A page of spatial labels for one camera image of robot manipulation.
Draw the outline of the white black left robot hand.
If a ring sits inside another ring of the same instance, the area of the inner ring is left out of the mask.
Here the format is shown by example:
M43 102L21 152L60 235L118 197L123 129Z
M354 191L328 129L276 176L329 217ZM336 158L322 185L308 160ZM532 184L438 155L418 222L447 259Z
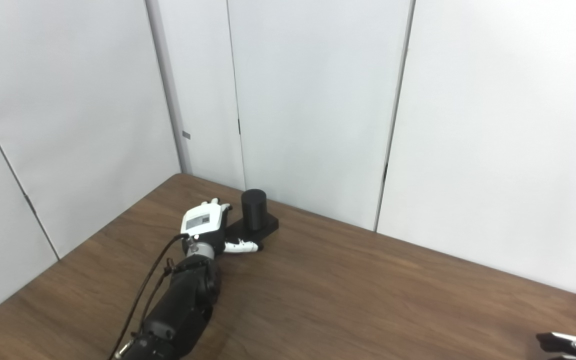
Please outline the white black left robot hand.
M264 249L263 244L226 235L227 215L232 209L230 203L213 198L185 212L180 234L190 241L185 250L187 256L202 255L213 259L223 253L257 253Z

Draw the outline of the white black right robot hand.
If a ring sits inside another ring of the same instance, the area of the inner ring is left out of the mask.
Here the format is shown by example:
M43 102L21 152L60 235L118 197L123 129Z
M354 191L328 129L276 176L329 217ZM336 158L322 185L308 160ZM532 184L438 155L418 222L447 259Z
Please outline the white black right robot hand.
M557 354L554 360L576 360L576 336L560 332L537 333L535 339L542 351Z

